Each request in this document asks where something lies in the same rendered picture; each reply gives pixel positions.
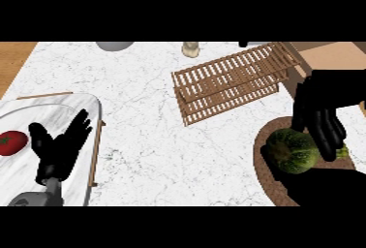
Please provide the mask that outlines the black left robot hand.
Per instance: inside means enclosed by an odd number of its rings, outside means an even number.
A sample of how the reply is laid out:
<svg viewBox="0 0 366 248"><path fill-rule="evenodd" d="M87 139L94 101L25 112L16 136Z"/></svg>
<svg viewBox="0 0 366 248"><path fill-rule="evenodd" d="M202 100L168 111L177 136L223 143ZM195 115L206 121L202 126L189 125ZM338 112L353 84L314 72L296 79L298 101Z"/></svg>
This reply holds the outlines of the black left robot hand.
<svg viewBox="0 0 366 248"><path fill-rule="evenodd" d="M88 112L82 109L72 119L66 131L51 138L44 126L32 122L28 125L31 149L40 159L35 182L46 184L50 178L65 181L74 168L78 151L93 128Z"/></svg>

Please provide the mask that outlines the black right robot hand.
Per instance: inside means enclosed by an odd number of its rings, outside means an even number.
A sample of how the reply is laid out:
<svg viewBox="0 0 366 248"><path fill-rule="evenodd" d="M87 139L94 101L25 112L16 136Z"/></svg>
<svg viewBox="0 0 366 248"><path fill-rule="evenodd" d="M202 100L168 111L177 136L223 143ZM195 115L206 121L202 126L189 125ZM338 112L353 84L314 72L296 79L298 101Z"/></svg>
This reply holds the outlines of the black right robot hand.
<svg viewBox="0 0 366 248"><path fill-rule="evenodd" d="M366 100L364 88L354 93L347 80L366 79L364 70L314 70L296 85L292 128L308 130L326 162L336 160L345 139L336 109ZM366 174L357 170L311 169L301 175L280 173L289 197L299 206L366 204Z"/></svg>

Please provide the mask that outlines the green squash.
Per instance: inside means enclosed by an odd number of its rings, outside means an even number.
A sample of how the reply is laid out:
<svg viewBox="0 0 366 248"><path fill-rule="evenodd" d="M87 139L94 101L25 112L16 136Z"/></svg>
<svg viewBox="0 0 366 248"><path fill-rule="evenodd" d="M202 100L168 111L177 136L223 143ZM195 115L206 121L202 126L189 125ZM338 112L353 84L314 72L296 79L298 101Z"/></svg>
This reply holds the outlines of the green squash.
<svg viewBox="0 0 366 248"><path fill-rule="evenodd" d="M311 135L291 128L277 129L268 135L264 157L277 176L305 174L319 169L319 163L324 162Z"/></svg>

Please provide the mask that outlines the wooden tiered shelf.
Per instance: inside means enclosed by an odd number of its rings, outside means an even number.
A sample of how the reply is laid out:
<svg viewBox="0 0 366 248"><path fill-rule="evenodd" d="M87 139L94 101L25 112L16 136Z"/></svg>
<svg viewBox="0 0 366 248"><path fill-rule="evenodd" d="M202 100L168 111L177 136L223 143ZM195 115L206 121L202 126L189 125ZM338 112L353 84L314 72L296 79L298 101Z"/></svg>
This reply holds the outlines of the wooden tiered shelf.
<svg viewBox="0 0 366 248"><path fill-rule="evenodd" d="M186 126L279 91L299 65L282 42L271 42L171 73Z"/></svg>

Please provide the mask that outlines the brown round placemat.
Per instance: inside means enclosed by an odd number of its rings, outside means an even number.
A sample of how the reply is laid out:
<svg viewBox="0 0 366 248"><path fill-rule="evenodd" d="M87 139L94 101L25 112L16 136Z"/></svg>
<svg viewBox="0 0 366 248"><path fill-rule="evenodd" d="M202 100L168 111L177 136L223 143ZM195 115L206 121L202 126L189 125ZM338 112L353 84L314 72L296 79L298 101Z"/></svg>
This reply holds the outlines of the brown round placemat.
<svg viewBox="0 0 366 248"><path fill-rule="evenodd" d="M274 180L270 168L267 167L265 161L261 157L260 148L265 144L265 140L270 134L277 129L289 128L291 124L291 116L277 117L276 119L268 121L257 133L252 146L252 166L255 170L257 180L260 182L262 191L276 206L298 206L298 204L288 196L288 190L282 182ZM313 168L355 171L355 166L353 164L350 156L339 158L335 162L326 162L323 158L319 157L317 164Z"/></svg>

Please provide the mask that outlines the tan wooden cabinet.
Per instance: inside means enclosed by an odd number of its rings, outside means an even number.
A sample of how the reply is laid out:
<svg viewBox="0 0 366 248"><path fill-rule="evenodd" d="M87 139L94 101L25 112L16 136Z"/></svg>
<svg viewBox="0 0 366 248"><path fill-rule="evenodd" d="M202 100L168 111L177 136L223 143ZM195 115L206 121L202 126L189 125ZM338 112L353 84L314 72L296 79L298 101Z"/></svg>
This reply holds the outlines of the tan wooden cabinet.
<svg viewBox="0 0 366 248"><path fill-rule="evenodd" d="M299 61L288 70L289 80L283 82L291 96L313 70L366 69L366 52L353 42L285 42L285 47Z"/></svg>

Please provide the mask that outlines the red tomato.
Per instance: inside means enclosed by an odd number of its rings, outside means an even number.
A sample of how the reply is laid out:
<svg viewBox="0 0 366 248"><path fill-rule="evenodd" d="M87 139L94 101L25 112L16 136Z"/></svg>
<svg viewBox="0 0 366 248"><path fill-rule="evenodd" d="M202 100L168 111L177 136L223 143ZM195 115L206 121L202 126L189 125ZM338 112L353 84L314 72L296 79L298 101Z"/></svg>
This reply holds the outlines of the red tomato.
<svg viewBox="0 0 366 248"><path fill-rule="evenodd" d="M28 137L23 132L7 131L0 135L0 155L15 155L26 146Z"/></svg>

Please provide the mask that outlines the white marble plate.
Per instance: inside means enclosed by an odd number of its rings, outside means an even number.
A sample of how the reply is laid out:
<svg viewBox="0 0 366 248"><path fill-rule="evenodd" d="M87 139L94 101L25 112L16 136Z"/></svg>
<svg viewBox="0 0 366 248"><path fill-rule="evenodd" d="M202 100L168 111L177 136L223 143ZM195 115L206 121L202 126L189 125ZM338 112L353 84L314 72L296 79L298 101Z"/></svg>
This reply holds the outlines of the white marble plate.
<svg viewBox="0 0 366 248"><path fill-rule="evenodd" d="M9 111L0 117L0 132L20 131L28 134L28 124L40 123L54 137L66 130L77 115L74 108L65 105L47 104ZM12 156L0 156L0 182L22 180L35 176L38 157L29 145Z"/></svg>

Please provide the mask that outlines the beige bottle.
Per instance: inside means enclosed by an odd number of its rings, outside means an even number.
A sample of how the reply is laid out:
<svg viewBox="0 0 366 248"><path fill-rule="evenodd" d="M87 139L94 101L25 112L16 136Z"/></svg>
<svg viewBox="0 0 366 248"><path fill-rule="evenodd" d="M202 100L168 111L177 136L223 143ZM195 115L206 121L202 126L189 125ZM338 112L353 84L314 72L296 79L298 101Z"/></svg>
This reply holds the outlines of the beige bottle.
<svg viewBox="0 0 366 248"><path fill-rule="evenodd" d="M184 42L181 52L186 57L195 58L199 56L200 48L198 42Z"/></svg>

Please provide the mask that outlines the grey bowl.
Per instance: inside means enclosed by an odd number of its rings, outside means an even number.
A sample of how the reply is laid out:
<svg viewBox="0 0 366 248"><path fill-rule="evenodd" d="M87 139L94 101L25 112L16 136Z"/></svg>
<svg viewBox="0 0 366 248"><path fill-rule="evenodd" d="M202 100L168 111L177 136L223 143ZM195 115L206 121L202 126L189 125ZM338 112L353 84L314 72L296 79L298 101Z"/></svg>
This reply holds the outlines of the grey bowl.
<svg viewBox="0 0 366 248"><path fill-rule="evenodd" d="M103 51L121 51L133 45L131 42L97 42L97 47Z"/></svg>

